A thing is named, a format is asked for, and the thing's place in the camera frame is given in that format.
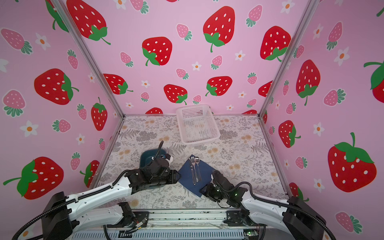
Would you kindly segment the dark blue paper napkin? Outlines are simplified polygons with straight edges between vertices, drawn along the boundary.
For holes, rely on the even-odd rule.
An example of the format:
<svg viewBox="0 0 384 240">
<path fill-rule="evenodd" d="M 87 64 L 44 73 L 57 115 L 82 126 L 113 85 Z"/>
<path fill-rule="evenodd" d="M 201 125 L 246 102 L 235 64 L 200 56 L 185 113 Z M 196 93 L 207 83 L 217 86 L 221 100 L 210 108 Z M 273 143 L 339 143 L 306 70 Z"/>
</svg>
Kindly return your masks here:
<svg viewBox="0 0 384 240">
<path fill-rule="evenodd" d="M 188 160 L 178 171 L 181 175 L 181 178 L 178 182 L 188 191 L 192 192 L 198 197 L 201 197 L 202 193 L 200 190 L 211 182 L 211 175 L 213 170 L 213 167 L 204 161 L 201 161 L 198 157 L 190 155 Z"/>
</svg>

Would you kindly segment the silver metal knife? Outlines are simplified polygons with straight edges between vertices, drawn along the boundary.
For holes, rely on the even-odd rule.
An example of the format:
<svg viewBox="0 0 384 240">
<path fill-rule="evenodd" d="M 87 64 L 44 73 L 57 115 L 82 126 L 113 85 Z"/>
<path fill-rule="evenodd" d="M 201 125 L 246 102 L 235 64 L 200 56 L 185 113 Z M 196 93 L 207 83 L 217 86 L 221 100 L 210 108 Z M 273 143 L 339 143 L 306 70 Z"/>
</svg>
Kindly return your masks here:
<svg viewBox="0 0 384 240">
<path fill-rule="evenodd" d="M 190 169 L 191 169 L 191 174 L 192 174 L 192 180 L 193 180 L 193 185 L 196 185 L 196 178 L 195 178 L 195 174 L 194 174 L 194 167 L 193 167 L 193 164 L 192 164 L 192 161 L 191 159 L 188 160 L 189 161 L 189 164 L 190 164 Z"/>
</svg>

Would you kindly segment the silver metal fork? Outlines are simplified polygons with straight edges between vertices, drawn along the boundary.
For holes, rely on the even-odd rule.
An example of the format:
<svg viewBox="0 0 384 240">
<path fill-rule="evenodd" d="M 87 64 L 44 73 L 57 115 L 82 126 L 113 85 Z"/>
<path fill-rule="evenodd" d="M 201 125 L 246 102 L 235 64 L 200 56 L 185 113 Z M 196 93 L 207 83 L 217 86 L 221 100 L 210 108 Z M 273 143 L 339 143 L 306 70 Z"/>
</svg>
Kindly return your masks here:
<svg viewBox="0 0 384 240">
<path fill-rule="evenodd" d="M 190 165 L 191 165 L 191 173 L 192 173 L 192 179 L 193 179 L 193 185 L 195 186 L 197 183 L 196 177 L 195 177 L 195 168 L 194 168 L 194 160 L 193 157 L 189 157 Z"/>
</svg>

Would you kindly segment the silver metal spoon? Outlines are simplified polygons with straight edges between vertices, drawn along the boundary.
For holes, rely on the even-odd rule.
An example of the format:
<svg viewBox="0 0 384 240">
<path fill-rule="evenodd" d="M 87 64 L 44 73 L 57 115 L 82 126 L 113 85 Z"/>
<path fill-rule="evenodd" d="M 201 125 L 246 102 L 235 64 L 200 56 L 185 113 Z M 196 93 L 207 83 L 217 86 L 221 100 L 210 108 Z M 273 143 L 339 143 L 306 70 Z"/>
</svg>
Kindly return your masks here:
<svg viewBox="0 0 384 240">
<path fill-rule="evenodd" d="M 202 176 L 201 176 L 201 171 L 200 171 L 200 167 L 199 167 L 200 159 L 198 157 L 195 157 L 195 163 L 196 163 L 195 168 L 196 168 L 196 172 L 197 172 L 198 181 L 201 182 Z"/>
</svg>

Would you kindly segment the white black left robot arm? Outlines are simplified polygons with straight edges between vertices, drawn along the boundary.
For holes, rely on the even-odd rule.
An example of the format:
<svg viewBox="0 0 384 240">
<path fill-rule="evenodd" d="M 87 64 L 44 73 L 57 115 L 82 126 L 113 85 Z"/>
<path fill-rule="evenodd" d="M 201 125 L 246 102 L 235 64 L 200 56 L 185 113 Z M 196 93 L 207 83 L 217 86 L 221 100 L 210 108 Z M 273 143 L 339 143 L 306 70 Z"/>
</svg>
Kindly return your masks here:
<svg viewBox="0 0 384 240">
<path fill-rule="evenodd" d="M 37 240 L 65 240 L 75 232 L 99 226 L 131 227 L 136 231 L 145 220 L 139 220 L 128 203 L 118 203 L 113 208 L 101 206 L 151 187 L 176 184 L 180 178 L 178 171 L 170 169 L 170 159 L 156 158 L 143 168 L 124 170 L 115 181 L 90 191 L 69 196 L 60 192 L 53 195 L 43 213 L 22 226 L 13 239 L 17 240 L 37 221 L 42 222 L 43 228 Z"/>
</svg>

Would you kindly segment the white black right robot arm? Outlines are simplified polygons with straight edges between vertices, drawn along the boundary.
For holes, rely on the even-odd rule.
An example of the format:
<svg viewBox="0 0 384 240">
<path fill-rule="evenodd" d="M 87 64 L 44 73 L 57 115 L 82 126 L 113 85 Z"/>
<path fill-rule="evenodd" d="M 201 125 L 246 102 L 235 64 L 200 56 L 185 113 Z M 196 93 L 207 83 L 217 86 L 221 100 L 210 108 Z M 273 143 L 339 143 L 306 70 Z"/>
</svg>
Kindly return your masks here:
<svg viewBox="0 0 384 240">
<path fill-rule="evenodd" d="M 286 232 L 296 240 L 321 240 L 324 234 L 336 237 L 327 227 L 326 220 L 298 197 L 288 200 L 273 199 L 255 194 L 249 182 L 233 185 L 219 171 L 214 170 L 211 182 L 201 194 L 213 202 L 225 200 L 235 211 L 224 221 L 231 227 L 267 226 Z"/>
</svg>

